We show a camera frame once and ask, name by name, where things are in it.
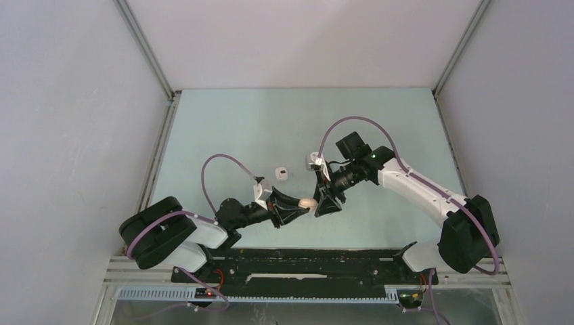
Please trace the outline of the white earbud charging case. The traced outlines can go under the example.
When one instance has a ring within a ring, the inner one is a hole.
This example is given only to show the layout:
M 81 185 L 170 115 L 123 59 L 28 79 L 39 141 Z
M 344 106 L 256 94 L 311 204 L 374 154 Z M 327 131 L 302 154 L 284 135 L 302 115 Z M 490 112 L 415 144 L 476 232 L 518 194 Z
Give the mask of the white earbud charging case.
M 278 181 L 286 181 L 288 179 L 288 170 L 286 167 L 277 167 L 275 169 L 275 178 Z

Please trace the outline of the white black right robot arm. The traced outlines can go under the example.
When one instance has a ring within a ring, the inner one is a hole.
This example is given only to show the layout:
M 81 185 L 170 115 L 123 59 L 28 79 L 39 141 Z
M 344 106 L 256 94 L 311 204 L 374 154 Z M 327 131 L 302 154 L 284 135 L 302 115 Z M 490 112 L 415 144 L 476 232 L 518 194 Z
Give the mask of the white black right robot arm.
M 437 267 L 450 267 L 466 274 L 494 253 L 500 237 L 488 200 L 480 195 L 467 198 L 446 190 L 417 174 L 390 148 L 371 149 L 356 132 L 336 146 L 347 160 L 336 171 L 318 152 L 307 157 L 308 168 L 317 177 L 316 217 L 341 211 L 346 201 L 345 190 L 362 181 L 371 181 L 415 204 L 441 229 L 438 240 L 414 242 L 399 251 L 393 272 L 400 282 L 413 282 L 422 271 Z

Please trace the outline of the beige earbud charging case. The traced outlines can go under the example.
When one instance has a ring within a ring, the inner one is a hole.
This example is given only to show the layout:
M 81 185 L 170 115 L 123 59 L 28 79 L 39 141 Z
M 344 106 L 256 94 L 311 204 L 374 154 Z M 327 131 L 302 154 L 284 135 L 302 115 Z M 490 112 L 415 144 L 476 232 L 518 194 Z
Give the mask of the beige earbud charging case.
M 302 209 L 316 209 L 317 201 L 313 198 L 302 198 L 299 200 L 298 207 Z

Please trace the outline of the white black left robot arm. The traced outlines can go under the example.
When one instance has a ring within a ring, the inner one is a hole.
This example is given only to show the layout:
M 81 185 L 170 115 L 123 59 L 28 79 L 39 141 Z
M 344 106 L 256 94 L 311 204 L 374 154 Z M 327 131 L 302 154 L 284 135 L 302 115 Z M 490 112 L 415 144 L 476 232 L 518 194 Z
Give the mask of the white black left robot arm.
M 316 207 L 313 198 L 293 198 L 273 189 L 265 200 L 246 205 L 228 198 L 209 219 L 183 210 L 176 197 L 168 196 L 125 220 L 118 231 L 126 256 L 139 269 L 166 263 L 206 282 L 214 273 L 209 251 L 232 247 L 241 238 L 240 229 L 264 221 L 280 228 Z

